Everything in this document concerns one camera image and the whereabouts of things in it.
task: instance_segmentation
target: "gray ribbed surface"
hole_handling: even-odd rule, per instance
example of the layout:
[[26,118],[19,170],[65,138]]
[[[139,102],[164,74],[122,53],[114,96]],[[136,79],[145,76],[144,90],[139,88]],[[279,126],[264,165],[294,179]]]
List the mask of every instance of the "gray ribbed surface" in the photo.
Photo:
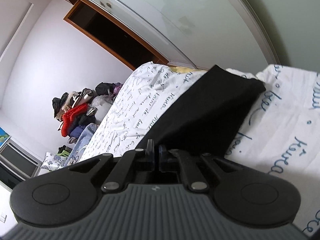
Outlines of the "gray ribbed surface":
[[301,240],[297,228],[251,229],[220,215],[205,195],[182,185],[129,185],[118,194],[105,195],[84,219],[59,228],[19,224],[4,240]]

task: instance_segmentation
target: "small logo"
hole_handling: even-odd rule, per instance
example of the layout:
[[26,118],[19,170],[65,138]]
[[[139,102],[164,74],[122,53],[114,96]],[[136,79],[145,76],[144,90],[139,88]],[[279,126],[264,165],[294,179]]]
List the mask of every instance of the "small logo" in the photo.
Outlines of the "small logo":
[[154,190],[154,191],[158,191],[158,190],[160,190],[160,187],[154,186],[154,187],[152,187],[151,189]]

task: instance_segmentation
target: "yellow fabric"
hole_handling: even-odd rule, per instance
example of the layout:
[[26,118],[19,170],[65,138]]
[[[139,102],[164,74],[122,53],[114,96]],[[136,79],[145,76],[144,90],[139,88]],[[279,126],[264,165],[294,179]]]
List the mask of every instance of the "yellow fabric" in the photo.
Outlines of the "yellow fabric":
[[185,73],[189,73],[189,72],[195,72],[195,71],[203,71],[201,69],[194,69],[194,68],[188,68],[188,67],[172,67],[172,66],[169,66],[169,68],[173,72],[181,73],[181,74],[185,74]]

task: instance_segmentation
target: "pillow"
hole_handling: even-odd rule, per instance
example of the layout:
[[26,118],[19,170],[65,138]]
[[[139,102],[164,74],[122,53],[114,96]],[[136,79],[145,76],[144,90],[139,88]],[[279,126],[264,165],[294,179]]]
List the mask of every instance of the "pillow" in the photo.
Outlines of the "pillow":
[[41,165],[41,168],[49,171],[55,171],[57,169],[61,169],[66,160],[66,157],[47,152],[45,154],[45,158]]

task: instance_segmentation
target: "black cloth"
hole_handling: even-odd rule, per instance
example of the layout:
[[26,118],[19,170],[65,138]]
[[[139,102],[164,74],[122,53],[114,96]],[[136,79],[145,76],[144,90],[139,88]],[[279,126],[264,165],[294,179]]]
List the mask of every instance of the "black cloth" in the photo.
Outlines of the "black cloth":
[[182,94],[138,143],[224,156],[263,83],[233,75],[215,65]]
[[54,109],[54,117],[59,113],[61,107],[63,106],[64,102],[67,100],[68,93],[64,93],[61,98],[53,98],[52,99],[52,107]]
[[112,94],[115,84],[111,83],[103,83],[101,82],[98,86],[96,86],[96,92],[98,96],[109,95],[109,92]]
[[63,151],[67,151],[68,153],[71,153],[72,149],[64,145],[62,147],[59,147],[58,154],[62,153]]
[[78,115],[72,122],[72,124],[68,127],[68,135],[70,136],[71,132],[79,125],[87,126],[90,123],[95,123],[96,118],[94,115],[86,116],[86,114]]

